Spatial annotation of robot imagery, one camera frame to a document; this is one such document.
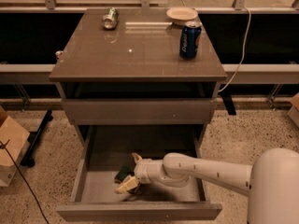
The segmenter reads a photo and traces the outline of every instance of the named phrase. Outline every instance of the gray cabinet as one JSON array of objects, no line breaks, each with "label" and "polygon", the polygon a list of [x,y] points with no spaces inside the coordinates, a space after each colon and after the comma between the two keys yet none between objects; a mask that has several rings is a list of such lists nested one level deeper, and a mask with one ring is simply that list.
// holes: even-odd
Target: gray cabinet
[{"label": "gray cabinet", "polygon": [[198,157],[225,73],[205,31],[193,60],[178,55],[181,28],[163,8],[120,9],[115,30],[101,26],[103,9],[87,10],[50,74],[84,146],[67,221],[214,219],[201,180],[184,188],[153,183],[116,194],[114,176],[134,168],[132,152],[162,159]]}]

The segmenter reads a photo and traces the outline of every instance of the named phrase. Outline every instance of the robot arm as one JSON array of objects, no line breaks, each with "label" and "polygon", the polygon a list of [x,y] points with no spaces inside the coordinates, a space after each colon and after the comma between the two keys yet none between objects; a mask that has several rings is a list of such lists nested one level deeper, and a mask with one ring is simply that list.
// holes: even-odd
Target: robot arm
[{"label": "robot arm", "polygon": [[208,161],[170,153],[162,160],[135,158],[135,176],[128,176],[118,193],[139,183],[161,182],[183,187],[189,176],[249,197],[249,224],[299,223],[299,154],[285,148],[265,151],[253,164]]}]

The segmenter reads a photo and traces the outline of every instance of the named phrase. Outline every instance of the dark blue soda can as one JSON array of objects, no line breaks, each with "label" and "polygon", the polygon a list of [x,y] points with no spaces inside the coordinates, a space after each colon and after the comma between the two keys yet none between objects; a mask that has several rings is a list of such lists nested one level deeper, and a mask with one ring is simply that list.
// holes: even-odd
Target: dark blue soda can
[{"label": "dark blue soda can", "polygon": [[202,32],[202,23],[187,21],[180,36],[179,55],[182,58],[194,58],[197,54],[199,35]]}]

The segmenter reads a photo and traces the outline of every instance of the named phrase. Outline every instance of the cabinet top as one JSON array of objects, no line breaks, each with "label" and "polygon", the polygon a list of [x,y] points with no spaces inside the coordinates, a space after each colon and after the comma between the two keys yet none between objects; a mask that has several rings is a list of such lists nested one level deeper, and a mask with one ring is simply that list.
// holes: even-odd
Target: cabinet top
[{"label": "cabinet top", "polygon": [[50,81],[149,82],[225,80],[221,62],[205,28],[197,56],[179,56],[182,28],[172,24],[165,8],[119,9],[114,30],[102,25],[104,9],[89,9],[56,63]]}]

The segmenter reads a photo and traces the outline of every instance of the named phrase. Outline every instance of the speckled floor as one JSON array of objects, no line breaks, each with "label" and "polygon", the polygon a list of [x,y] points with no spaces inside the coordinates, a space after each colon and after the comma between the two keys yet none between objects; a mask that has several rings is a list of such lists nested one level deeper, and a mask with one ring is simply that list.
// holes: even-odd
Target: speckled floor
[{"label": "speckled floor", "polygon": [[[8,111],[28,131],[37,129],[45,111]],[[53,111],[51,121],[35,153],[36,166],[21,167],[50,223],[65,223],[55,212],[58,204],[69,201],[82,146],[75,129],[63,111]],[[287,110],[238,109],[228,116],[218,109],[201,146],[203,158],[253,164],[268,148],[285,147],[299,151],[299,132],[287,116]],[[201,224],[246,223],[247,198],[206,183],[207,194],[223,210],[214,221]],[[36,202],[16,174],[8,188],[0,188],[0,223],[44,223]]]}]

